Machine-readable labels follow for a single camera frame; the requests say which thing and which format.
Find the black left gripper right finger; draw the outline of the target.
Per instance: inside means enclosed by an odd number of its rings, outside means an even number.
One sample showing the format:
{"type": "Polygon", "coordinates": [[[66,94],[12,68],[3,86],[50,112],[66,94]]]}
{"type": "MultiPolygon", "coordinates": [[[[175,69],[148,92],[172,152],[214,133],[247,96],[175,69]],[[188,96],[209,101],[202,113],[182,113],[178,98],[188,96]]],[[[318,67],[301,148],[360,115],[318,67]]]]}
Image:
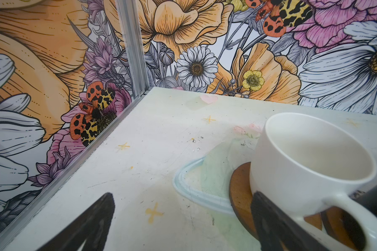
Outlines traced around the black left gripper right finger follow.
{"type": "Polygon", "coordinates": [[[263,251],[326,251],[263,193],[253,195],[250,210],[263,251]]]}

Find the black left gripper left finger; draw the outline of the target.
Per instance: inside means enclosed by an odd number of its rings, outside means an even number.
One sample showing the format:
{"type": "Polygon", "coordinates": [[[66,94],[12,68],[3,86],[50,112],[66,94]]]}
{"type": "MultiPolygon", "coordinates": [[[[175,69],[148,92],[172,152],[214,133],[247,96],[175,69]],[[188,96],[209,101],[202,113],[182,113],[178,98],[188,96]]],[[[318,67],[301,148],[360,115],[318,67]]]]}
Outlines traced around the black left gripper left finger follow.
{"type": "Polygon", "coordinates": [[[39,250],[104,250],[114,212],[113,194],[107,192],[39,250]]]}

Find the plain brown wooden coaster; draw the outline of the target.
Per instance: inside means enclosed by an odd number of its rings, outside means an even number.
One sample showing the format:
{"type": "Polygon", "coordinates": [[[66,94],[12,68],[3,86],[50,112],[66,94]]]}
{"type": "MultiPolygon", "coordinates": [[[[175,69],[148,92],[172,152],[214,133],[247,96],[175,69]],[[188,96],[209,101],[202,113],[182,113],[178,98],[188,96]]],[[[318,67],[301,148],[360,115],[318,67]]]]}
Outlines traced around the plain brown wooden coaster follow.
{"type": "Polygon", "coordinates": [[[258,240],[258,234],[250,210],[252,202],[250,167],[251,163],[247,162],[233,171],[228,190],[230,203],[236,217],[243,227],[258,240]]]}

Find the white speckled mug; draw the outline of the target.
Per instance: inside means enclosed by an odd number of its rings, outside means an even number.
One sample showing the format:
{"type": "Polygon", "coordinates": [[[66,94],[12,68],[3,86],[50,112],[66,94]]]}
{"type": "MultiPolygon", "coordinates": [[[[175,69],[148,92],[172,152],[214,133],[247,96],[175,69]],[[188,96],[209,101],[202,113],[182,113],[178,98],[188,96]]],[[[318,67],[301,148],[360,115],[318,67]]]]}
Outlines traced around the white speckled mug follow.
{"type": "Polygon", "coordinates": [[[377,251],[377,217],[350,198],[376,175],[374,157],[340,127],[305,114],[280,113],[266,121],[249,180],[252,193],[263,193],[326,248],[347,250],[304,218],[338,207],[361,226],[365,250],[377,251]]]}

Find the dark wooden scratched coaster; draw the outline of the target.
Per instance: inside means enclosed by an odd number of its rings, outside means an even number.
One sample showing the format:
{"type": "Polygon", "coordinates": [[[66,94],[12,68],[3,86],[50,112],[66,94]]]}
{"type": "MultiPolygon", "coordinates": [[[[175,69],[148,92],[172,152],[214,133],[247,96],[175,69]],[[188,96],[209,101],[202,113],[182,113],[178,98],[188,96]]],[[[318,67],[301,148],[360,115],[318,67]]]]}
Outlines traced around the dark wooden scratched coaster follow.
{"type": "Polygon", "coordinates": [[[366,240],[359,222],[346,210],[324,203],[329,208],[320,215],[327,234],[355,251],[362,251],[366,240]]]}

